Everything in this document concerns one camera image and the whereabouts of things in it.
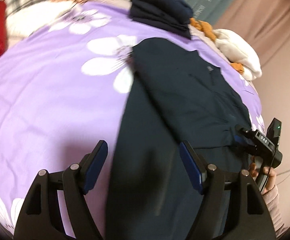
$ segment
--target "black fabric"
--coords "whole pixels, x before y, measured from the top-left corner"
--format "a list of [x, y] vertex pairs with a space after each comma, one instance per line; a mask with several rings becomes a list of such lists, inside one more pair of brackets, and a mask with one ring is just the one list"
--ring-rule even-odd
[[132, 0], [130, 17], [153, 27], [191, 38], [192, 9], [184, 0]]
[[[178, 143], [189, 136], [190, 143], [196, 144], [195, 151], [208, 163], [238, 172], [248, 167], [247, 156], [233, 146], [225, 146], [232, 139], [221, 136], [223, 119], [231, 119], [233, 115], [242, 125], [250, 126], [248, 112], [239, 96], [223, 83], [223, 77], [217, 74], [219, 69], [200, 59], [196, 51], [186, 52], [157, 38], [144, 40], [139, 45], [134, 47], [137, 72], [113, 159], [106, 206], [106, 239], [184, 240], [202, 196], [192, 188], [178, 153]], [[208, 66], [215, 71], [213, 84]], [[192, 82], [193, 77], [199, 80], [197, 85]], [[221, 105], [215, 103], [216, 98], [222, 100]], [[232, 104], [243, 110], [240, 112]], [[207, 131], [199, 122], [214, 124], [214, 129]], [[228, 123], [230, 130], [234, 120]], [[205, 142], [196, 140], [194, 133], [206, 138], [211, 148], [200, 148]], [[215, 236], [224, 229], [228, 203], [229, 193], [224, 192]]]

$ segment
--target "orange fabric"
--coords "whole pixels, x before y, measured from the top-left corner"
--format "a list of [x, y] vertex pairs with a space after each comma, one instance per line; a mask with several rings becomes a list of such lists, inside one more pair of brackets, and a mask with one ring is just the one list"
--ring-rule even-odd
[[[190, 18], [190, 25], [195, 27], [197, 30], [204, 32], [205, 36], [210, 38], [212, 42], [215, 42], [216, 35], [213, 33], [213, 27], [208, 22], [197, 21], [194, 18]], [[231, 63], [230, 64], [233, 69], [235, 69], [238, 73], [243, 74], [244, 68], [241, 63]]]

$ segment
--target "person's arm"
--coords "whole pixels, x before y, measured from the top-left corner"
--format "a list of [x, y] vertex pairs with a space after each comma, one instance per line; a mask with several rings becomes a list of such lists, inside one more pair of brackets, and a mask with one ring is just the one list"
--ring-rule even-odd
[[[255, 179], [258, 176], [258, 172], [256, 171], [256, 164], [252, 163], [249, 167], [249, 172], [251, 176]], [[268, 174], [268, 167], [264, 167], [264, 174]], [[266, 206], [269, 210], [270, 217], [272, 218], [272, 223], [275, 228], [276, 237], [281, 236], [288, 227], [283, 223], [281, 213], [279, 210], [279, 193], [278, 188], [275, 185], [277, 173], [275, 169], [270, 169], [270, 173], [268, 176], [268, 181], [264, 188], [263, 199], [266, 203]]]

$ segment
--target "blue gripper pad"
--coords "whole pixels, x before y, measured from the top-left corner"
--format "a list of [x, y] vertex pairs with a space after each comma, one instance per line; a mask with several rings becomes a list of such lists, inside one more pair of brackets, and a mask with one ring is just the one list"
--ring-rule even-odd
[[82, 188], [84, 195], [86, 195], [87, 192], [94, 188], [101, 169], [107, 158], [107, 154], [107, 143], [105, 141], [99, 141], [92, 153], [87, 158], [87, 161], [85, 162], [87, 167], [82, 167], [81, 170], [81, 176], [83, 176], [84, 178], [84, 185]]
[[207, 172], [202, 163], [199, 162], [199, 158], [190, 147], [189, 143], [182, 142], [179, 146], [180, 158], [185, 166], [187, 174], [189, 176], [192, 187], [203, 195], [204, 188], [203, 182], [206, 180]]

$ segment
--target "bed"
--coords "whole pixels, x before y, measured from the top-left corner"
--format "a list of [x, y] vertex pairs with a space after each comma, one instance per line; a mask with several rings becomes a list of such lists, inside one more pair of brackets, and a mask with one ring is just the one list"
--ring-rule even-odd
[[[88, 2], [75, 7], [74, 17], [83, 12], [88, 12], [81, 25], [84, 31], [75, 22], [57, 21], [0, 58], [0, 224], [9, 235], [37, 172], [63, 170], [90, 152], [99, 139], [109, 144], [109, 157], [86, 200], [97, 227], [105, 233], [110, 169], [114, 152], [127, 149], [119, 138], [120, 126], [134, 82], [132, 69], [124, 63], [124, 50], [116, 55], [117, 49], [162, 37], [186, 50], [198, 50], [203, 59], [221, 68], [247, 106], [251, 123], [265, 129], [253, 86], [203, 39], [184, 42], [177, 35], [132, 24], [127, 10], [111, 5]], [[105, 69], [93, 67], [94, 62]], [[175, 146], [174, 142], [167, 145], [169, 151]], [[72, 235], [64, 202], [60, 205], [67, 233]]]

